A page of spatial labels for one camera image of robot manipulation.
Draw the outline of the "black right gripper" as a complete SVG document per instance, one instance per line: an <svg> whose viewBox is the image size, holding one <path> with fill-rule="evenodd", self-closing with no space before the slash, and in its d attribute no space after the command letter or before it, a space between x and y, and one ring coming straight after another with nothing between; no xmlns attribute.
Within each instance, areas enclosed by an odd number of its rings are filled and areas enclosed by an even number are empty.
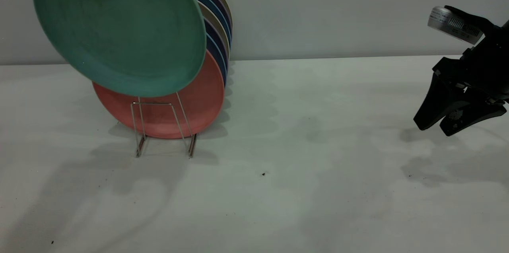
<svg viewBox="0 0 509 253"><path fill-rule="evenodd" d="M473 47L459 59L444 57L434 66L429 90L413 119L416 126L424 131L443 118L440 128L452 136L507 113L503 104L470 103L508 100L508 28L490 21L434 21L433 28Z"/></svg>

